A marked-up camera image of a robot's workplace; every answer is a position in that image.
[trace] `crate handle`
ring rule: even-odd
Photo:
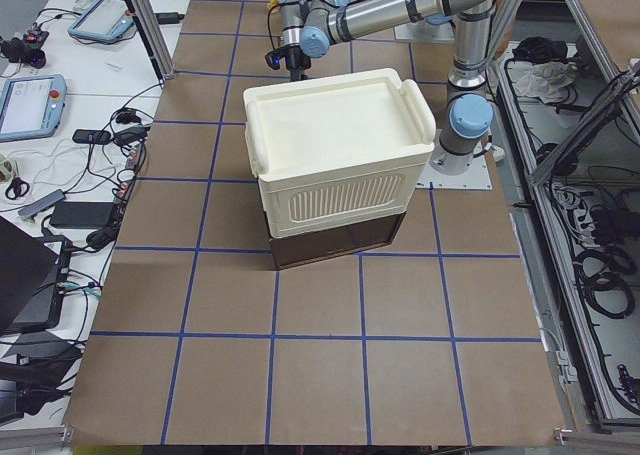
[[[255,102],[249,102],[247,104],[247,120],[254,122],[250,123],[251,136],[247,137],[247,143],[251,146],[252,161],[255,161],[257,165],[256,171],[259,173],[267,173],[269,172],[269,154],[264,144],[264,134],[258,123],[260,121],[260,115]]]
[[[436,121],[422,92],[418,88],[418,84],[413,80],[405,80],[400,86],[400,95],[407,97],[409,105],[413,109],[414,116],[418,118],[420,125],[422,125],[422,141],[424,143],[431,143],[431,141],[427,142],[425,137],[428,134],[435,134]]]

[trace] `grid of blue tape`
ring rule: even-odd
[[[200,0],[200,1],[219,1],[219,0]],[[267,381],[267,408],[266,408],[266,421],[265,421],[265,432],[264,432],[264,443],[269,444],[271,439],[271,406],[272,406],[272,395],[273,395],[273,379],[274,379],[274,360],[275,360],[275,351],[277,348],[278,340],[352,340],[352,341],[360,341],[362,343],[362,363],[363,363],[363,389],[364,389],[364,411],[365,411],[365,423],[366,423],[366,436],[367,436],[367,444],[373,445],[375,444],[375,440],[372,435],[372,425],[374,421],[371,419],[371,407],[370,407],[370,395],[369,395],[369,370],[368,370],[368,361],[367,361],[367,342],[369,341],[402,341],[402,342],[441,342],[448,343],[451,345],[452,353],[453,353],[453,361],[454,361],[454,369],[456,373],[456,382],[458,386],[458,393],[460,397],[460,410],[463,417],[465,435],[467,439],[467,443],[471,445],[473,443],[473,437],[471,433],[471,428],[469,424],[469,417],[467,413],[467,407],[465,402],[465,393],[463,380],[460,370],[460,361],[458,357],[457,344],[458,343],[540,343],[540,338],[509,338],[509,337],[457,337],[455,335],[453,317],[451,313],[451,306],[449,301],[449,294],[447,289],[447,278],[446,278],[446,269],[445,269],[445,259],[447,258],[493,258],[493,259],[517,259],[519,255],[516,254],[481,254],[481,253],[443,253],[442,246],[440,241],[440,231],[438,226],[438,214],[436,209],[436,201],[433,195],[433,187],[429,189],[429,203],[431,205],[431,211],[433,215],[433,228],[435,231],[436,237],[436,252],[435,253],[399,253],[399,252],[370,252],[370,253],[357,253],[351,256],[355,256],[358,258],[358,267],[359,267],[359,284],[360,284],[360,317],[361,317],[361,334],[360,335],[345,335],[345,336],[323,336],[323,335],[292,335],[292,334],[280,334],[277,332],[277,318],[278,318],[278,292],[280,286],[280,274],[276,273],[275,276],[275,284],[274,284],[274,295],[273,295],[273,311],[272,311],[272,322],[271,322],[271,332],[264,334],[249,334],[249,333],[191,333],[186,331],[186,323],[187,323],[187,315],[189,312],[189,306],[191,301],[191,294],[193,289],[193,284],[195,280],[196,268],[198,265],[198,258],[200,253],[245,253],[245,254],[269,254],[269,250],[242,250],[242,249],[215,249],[215,248],[204,248],[201,247],[202,235],[204,231],[205,221],[207,218],[207,207],[209,205],[209,198],[211,195],[211,189],[214,184],[217,183],[250,183],[255,184],[256,182],[253,180],[228,180],[228,179],[215,179],[213,178],[213,172],[216,162],[216,157],[218,153],[218,144],[220,141],[220,132],[223,126],[225,125],[244,125],[243,123],[224,123],[224,112],[227,104],[227,97],[229,93],[229,85],[230,81],[233,77],[244,77],[244,78],[274,78],[274,79],[286,79],[283,76],[262,76],[262,75],[236,75],[233,74],[233,63],[235,60],[236,50],[238,39],[240,37],[245,36],[255,36],[260,37],[260,35],[244,35],[240,34],[240,25],[242,22],[242,17],[244,13],[244,8],[247,3],[264,3],[257,2],[252,0],[220,0],[220,1],[235,1],[241,4],[240,7],[240,17],[238,19],[236,32],[234,34],[234,44],[231,55],[231,61],[229,64],[229,70],[226,74],[222,73],[210,73],[210,72],[200,72],[200,71],[189,71],[183,70],[183,73],[191,73],[195,75],[202,76],[224,76],[227,79],[225,91],[224,91],[224,100],[222,104],[222,109],[220,113],[220,122],[194,122],[189,120],[156,120],[155,123],[174,123],[174,124],[198,124],[198,125],[211,125],[217,127],[217,139],[216,144],[213,150],[213,157],[211,160],[211,165],[209,169],[209,177],[207,179],[185,179],[185,178],[169,178],[169,177],[142,177],[142,180],[148,181],[179,181],[179,182],[199,182],[206,183],[206,191],[204,203],[202,206],[202,215],[200,219],[200,224],[198,228],[198,236],[195,247],[158,247],[158,246],[118,246],[116,250],[132,250],[132,251],[180,251],[180,252],[193,252],[193,262],[190,272],[189,284],[187,289],[187,296],[184,303],[182,320],[180,324],[179,332],[116,332],[116,331],[92,331],[91,334],[93,336],[109,336],[109,337],[165,337],[165,338],[176,338],[178,339],[178,344],[176,348],[175,360],[172,369],[172,377],[169,388],[169,394],[167,397],[164,422],[162,428],[162,435],[160,438],[160,444],[165,444],[167,441],[167,433],[169,430],[170,420],[171,420],[171,409],[173,404],[173,397],[175,393],[176,383],[178,379],[178,373],[180,368],[180,357],[182,354],[182,345],[185,339],[189,338],[209,338],[209,339],[259,339],[259,340],[269,340],[269,368],[268,368],[268,381]],[[230,35],[229,33],[215,33],[215,32],[187,32],[182,33],[181,35]],[[410,57],[412,73],[415,79],[415,65],[413,61],[413,51],[411,49],[411,45],[408,45],[408,56]],[[353,56],[353,47],[349,47],[350,50],[350,68],[351,71],[354,70],[354,56]],[[446,82],[439,81],[418,81],[421,84],[446,84]],[[366,257],[422,257],[422,258],[436,258],[438,259],[440,272],[441,272],[441,280],[442,280],[442,288],[443,294],[445,298],[445,306],[446,313],[448,319],[449,326],[449,336],[448,337],[415,337],[415,336],[380,336],[380,335],[368,335],[367,334],[367,324],[366,324],[366,315],[365,315],[365,303],[366,303],[366,293],[364,289],[364,265],[363,260]]]

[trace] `white plastic crate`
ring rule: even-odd
[[[271,235],[406,210],[433,150],[433,114],[392,69],[250,88],[246,142]]]

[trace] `white table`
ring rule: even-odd
[[[76,0],[49,0],[47,7],[73,9]],[[177,11],[184,13],[189,0],[151,0],[155,11]],[[46,12],[40,18],[43,20],[54,16],[56,12]],[[100,129],[113,111],[120,108],[127,100],[156,84],[155,73],[147,57],[146,51],[140,39],[140,35],[121,43],[105,45],[82,45],[73,40],[67,34],[67,27],[72,19],[54,20],[45,25],[50,36],[45,43],[44,50],[47,55],[47,65],[41,70],[23,68],[16,77],[25,77],[44,74],[61,74],[68,86],[68,94],[65,100],[65,109],[62,113],[60,126],[50,138],[23,140],[16,142],[0,143],[0,153],[15,159],[20,169],[20,175],[31,183],[31,191],[26,199],[21,199],[20,206],[33,202],[57,188],[69,188],[82,172],[87,160],[87,146],[77,145],[71,137],[78,128]],[[162,33],[169,48],[173,53],[180,25],[162,26]],[[5,75],[14,72],[16,66],[10,65]],[[155,113],[161,90],[153,89],[144,94],[128,106],[143,110],[151,115]],[[113,145],[106,148],[106,153],[113,162],[110,164],[98,147],[94,150],[93,171],[110,176],[114,170],[120,170],[124,166],[125,158],[120,150]],[[75,190],[89,189],[97,185],[101,179],[93,176],[85,176]],[[0,185],[0,210],[13,208],[15,202],[6,200],[3,196],[6,185]],[[69,195],[69,200],[83,201],[111,201],[112,185],[108,182],[102,184],[88,193]],[[40,220],[44,216],[39,215],[36,223],[25,222],[19,219],[17,211],[1,213],[27,233],[40,236]],[[65,235],[76,245],[82,246],[84,238],[90,230],[57,230],[51,229],[56,234]],[[71,267],[93,277],[98,277],[103,266],[107,264],[109,247],[97,254],[76,254],[72,257]],[[83,282],[82,279],[70,280]],[[88,297],[88,315],[82,330],[79,330],[85,313],[85,297],[82,293],[70,295],[65,298],[62,305],[60,323],[54,329],[49,330],[56,336],[64,339],[81,339],[88,337],[98,300]],[[9,342],[17,337],[3,338]],[[0,356],[9,349],[0,346]],[[79,367],[76,362],[69,374],[75,373]],[[68,398],[63,398],[53,403],[48,403],[35,416],[25,415],[22,420],[6,424],[0,429],[17,430],[25,428],[45,428],[59,426],[68,405]]]

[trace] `white cloth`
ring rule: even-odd
[[[515,84],[516,93],[539,98],[544,103],[561,102],[567,98],[565,87],[576,79],[575,70],[565,63],[549,62],[534,65]]]

